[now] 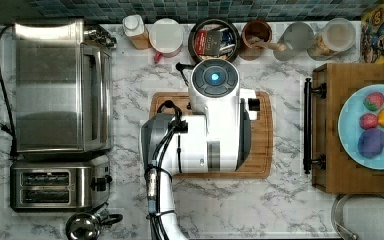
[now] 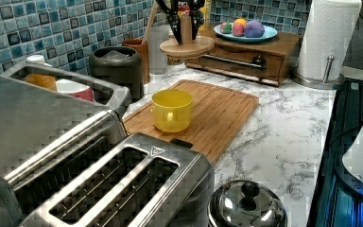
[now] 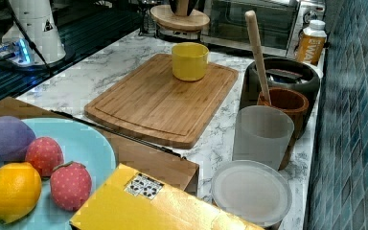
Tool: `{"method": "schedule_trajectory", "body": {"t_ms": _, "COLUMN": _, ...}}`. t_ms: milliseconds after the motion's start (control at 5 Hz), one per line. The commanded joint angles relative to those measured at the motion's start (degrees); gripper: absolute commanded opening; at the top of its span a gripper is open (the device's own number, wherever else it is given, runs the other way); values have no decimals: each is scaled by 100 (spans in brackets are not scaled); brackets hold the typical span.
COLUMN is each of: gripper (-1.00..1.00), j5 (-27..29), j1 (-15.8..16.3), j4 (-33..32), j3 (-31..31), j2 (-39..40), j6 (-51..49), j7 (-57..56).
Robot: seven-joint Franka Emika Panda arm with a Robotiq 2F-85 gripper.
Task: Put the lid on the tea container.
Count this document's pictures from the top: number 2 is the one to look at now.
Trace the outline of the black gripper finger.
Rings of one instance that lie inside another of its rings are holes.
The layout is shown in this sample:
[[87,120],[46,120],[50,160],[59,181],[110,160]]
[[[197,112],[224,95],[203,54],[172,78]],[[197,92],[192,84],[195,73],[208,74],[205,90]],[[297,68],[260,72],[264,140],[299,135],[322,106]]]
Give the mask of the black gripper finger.
[[181,21],[178,15],[179,0],[170,0],[170,6],[165,3],[165,0],[155,1],[161,11],[166,15],[167,22],[170,24],[170,28],[176,41],[178,44],[182,44]]
[[205,5],[205,0],[188,0],[189,15],[192,23],[192,39],[195,40],[199,28],[204,24],[203,13],[200,10]]

